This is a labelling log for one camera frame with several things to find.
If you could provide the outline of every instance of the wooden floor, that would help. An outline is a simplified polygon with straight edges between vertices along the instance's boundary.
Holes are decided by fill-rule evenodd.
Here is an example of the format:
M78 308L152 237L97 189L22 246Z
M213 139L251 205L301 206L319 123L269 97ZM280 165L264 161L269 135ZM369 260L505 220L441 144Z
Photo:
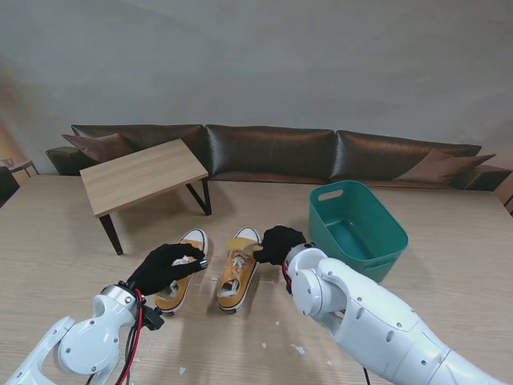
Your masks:
M144 330L134 385L365 383L362 368L298 313L277 267L260 266L239 314L216 308L212 278L224 268L227 240L244 225L261 235L276 224L307 233L312 189L211 182L210 217L187 189L166 193L113 215L126 252L117 256L79 177L31 178L0 209L0 383L54 322L90 317L104 286L126 279L148 252L195 227L211 239L212 264L192 279L175 317L161 330ZM513 220L506 210L488 192L373 190L410 235L383 285L458 353L513 382ZM58 374L52 362L45 370L58 383L85 383ZM371 382L385 383L374 376Z

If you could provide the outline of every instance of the sneaker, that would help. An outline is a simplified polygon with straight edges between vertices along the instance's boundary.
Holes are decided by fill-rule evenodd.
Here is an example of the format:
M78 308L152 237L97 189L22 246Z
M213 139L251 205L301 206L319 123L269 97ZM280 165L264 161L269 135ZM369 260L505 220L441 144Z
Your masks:
M228 252L228 260L224 268L217 290L217 304L226 312L236 313L242 307L248 292L249 284L257 271L258 262L249 252L249 245L260 244L260 236L255 229L243 227L233 238L236 248Z
M207 234L203 230L194 229L186 233L179 243L189 243L203 251L205 255L208 252L208 238ZM185 256L181 259L177 259L173 262L173 265L183 265L195 261L193 257ZM172 284L161 290L158 294L155 294L155 304L162 310L163 314L174 315L180 307L184 304L185 294L187 288L191 282L192 275L180 279L179 281L173 281Z

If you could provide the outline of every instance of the storage bin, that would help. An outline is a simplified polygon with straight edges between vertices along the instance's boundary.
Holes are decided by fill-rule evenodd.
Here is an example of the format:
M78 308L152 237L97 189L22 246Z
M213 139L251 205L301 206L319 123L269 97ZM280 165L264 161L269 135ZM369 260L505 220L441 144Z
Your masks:
M362 183L344 180L310 194L309 232L328 257L380 282L408 246L408 234Z

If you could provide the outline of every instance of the white rubber sole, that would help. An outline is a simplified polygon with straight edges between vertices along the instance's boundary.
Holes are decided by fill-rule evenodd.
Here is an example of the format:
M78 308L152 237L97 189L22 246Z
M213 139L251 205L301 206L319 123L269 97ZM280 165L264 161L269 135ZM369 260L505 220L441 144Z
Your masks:
M237 234L235 234L235 237L233 237L233 239L239 237L240 234L243 233L244 230L246 230L246 229L252 230L252 232L254 232L254 234L256 235L256 239L254 237L251 237L249 239L253 239L254 241L257 241L258 243L261 242L260 235L252 227L243 227L242 229L239 230L239 232ZM239 303L237 303L235 306L232 306L232 307L223 307L219 304L219 302L217 303L217 305L219 306L219 308L222 311L235 314L237 311L239 311L242 308L242 306L244 305L244 300L246 299L246 294L248 293L249 287L251 286L251 281L253 280L253 276L255 275L255 272L257 271L259 264L260 263L258 263L258 262L255 264L255 267L254 267L253 271L251 272L251 277L249 277L249 282L248 282L248 285L246 286L246 291L244 292L244 295L242 296L242 299L239 301Z
M208 253L208 238L207 238L207 234L205 231L203 231L202 229L192 229L191 231L185 233L180 238L178 243L181 243L181 241L183 241L184 239L187 239L189 241L197 241L197 242L203 243L203 250L201 250L201 251L203 251L203 253L205 254L205 257L206 257L206 255ZM191 279L189 280L189 283L187 284L187 287L185 288L184 297L182 298L182 300L180 301L178 306L174 307L173 309L168 309L168 310L160 309L162 311L162 314L175 315L175 313L181 309L182 305L185 302L185 297L187 297L187 290L189 290L189 285L191 285L191 280L192 280L193 276L194 276L194 274L191 275Z

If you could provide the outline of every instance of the basket handle hole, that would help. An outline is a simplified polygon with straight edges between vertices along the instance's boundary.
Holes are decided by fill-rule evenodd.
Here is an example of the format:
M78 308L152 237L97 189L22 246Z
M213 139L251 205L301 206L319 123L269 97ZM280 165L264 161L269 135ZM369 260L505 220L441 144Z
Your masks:
M335 190L332 192L325 192L324 194L321 194L319 197L317 197L318 201L327 201L328 199L333 199L336 197L339 197L344 193L344 190Z

